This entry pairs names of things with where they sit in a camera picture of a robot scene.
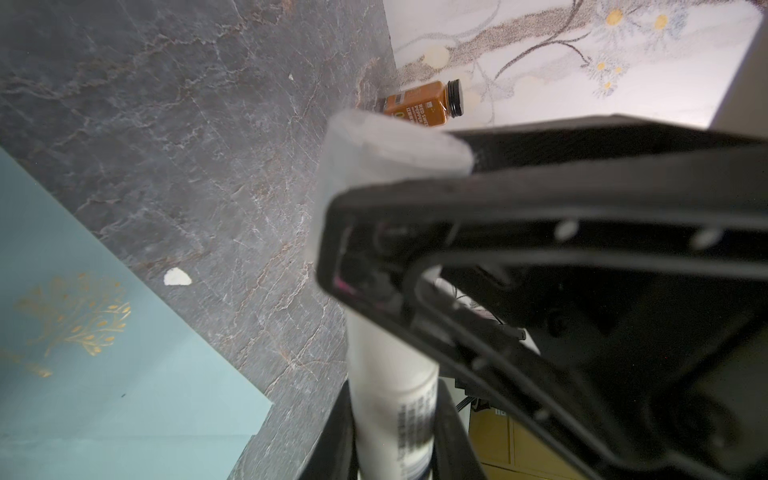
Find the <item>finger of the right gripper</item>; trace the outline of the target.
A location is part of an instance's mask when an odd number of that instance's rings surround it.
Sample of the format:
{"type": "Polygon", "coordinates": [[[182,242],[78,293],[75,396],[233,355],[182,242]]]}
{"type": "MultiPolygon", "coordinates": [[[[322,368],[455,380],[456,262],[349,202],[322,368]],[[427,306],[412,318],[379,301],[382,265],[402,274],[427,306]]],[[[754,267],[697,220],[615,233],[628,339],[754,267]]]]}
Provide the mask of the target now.
{"type": "Polygon", "coordinates": [[[503,360],[483,332],[528,352],[535,343],[446,277],[453,267],[480,266],[589,267],[767,285],[767,148],[411,181],[332,202],[318,262],[322,288],[451,366],[535,434],[484,380],[482,370],[503,360]]]}
{"type": "Polygon", "coordinates": [[[767,143],[743,135],[623,115],[470,129],[453,131],[451,135],[469,145],[475,173],[767,143]]]}

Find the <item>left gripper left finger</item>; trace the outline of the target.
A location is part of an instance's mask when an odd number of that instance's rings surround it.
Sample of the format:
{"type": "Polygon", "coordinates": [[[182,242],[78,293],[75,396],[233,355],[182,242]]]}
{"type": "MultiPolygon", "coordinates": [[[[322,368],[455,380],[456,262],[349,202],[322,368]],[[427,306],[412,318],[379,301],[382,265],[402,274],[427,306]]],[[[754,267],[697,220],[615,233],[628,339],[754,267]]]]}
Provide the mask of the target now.
{"type": "Polygon", "coordinates": [[[299,480],[356,480],[359,462],[349,382],[345,381],[299,480]]]}

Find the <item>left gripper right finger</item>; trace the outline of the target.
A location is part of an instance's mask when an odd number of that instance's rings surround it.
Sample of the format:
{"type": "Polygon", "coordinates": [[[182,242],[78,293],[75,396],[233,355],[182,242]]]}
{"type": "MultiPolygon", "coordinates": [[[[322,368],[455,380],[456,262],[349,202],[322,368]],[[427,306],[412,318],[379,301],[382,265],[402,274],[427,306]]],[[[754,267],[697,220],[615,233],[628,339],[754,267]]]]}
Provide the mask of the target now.
{"type": "Polygon", "coordinates": [[[467,432],[448,387],[438,380],[434,418],[432,478],[437,480],[485,480],[467,432]]]}

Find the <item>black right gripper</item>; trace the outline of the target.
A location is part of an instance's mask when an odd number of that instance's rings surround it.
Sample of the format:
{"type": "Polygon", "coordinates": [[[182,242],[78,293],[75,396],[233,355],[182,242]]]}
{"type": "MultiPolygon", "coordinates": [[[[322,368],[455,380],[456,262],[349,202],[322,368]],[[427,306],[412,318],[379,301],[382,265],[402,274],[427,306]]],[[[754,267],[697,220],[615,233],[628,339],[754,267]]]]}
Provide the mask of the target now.
{"type": "Polygon", "coordinates": [[[528,352],[491,331],[494,399],[581,473],[767,475],[767,285],[589,267],[450,268],[528,352]]]}

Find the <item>white glue stick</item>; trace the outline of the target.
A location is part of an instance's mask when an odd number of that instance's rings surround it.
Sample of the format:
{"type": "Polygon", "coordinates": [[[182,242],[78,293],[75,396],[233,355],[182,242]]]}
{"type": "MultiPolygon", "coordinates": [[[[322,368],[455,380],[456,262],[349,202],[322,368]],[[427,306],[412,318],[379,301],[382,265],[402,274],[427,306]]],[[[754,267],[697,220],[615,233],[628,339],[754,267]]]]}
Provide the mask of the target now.
{"type": "Polygon", "coordinates": [[[430,479],[438,364],[347,309],[348,386],[361,479],[430,479]]]}

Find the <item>light green envelope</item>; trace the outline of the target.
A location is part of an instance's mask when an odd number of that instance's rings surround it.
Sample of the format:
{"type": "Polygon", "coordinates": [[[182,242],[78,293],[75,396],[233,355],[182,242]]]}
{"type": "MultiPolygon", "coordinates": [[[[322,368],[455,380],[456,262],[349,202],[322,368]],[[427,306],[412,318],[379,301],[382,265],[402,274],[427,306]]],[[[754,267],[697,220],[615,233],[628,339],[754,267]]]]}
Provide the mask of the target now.
{"type": "Polygon", "coordinates": [[[1,475],[224,479],[270,401],[1,159],[1,475]]]}

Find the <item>translucent glue stick cap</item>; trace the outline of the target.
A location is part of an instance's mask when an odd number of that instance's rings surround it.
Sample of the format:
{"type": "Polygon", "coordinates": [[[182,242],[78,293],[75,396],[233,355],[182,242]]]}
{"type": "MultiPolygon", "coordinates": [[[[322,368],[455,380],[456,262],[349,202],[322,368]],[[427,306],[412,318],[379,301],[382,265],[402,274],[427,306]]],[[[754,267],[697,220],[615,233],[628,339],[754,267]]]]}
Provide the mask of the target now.
{"type": "Polygon", "coordinates": [[[336,195],[403,180],[467,176],[473,164],[470,147],[440,130],[362,110],[337,113],[329,119],[319,158],[305,260],[318,258],[336,195]]]}

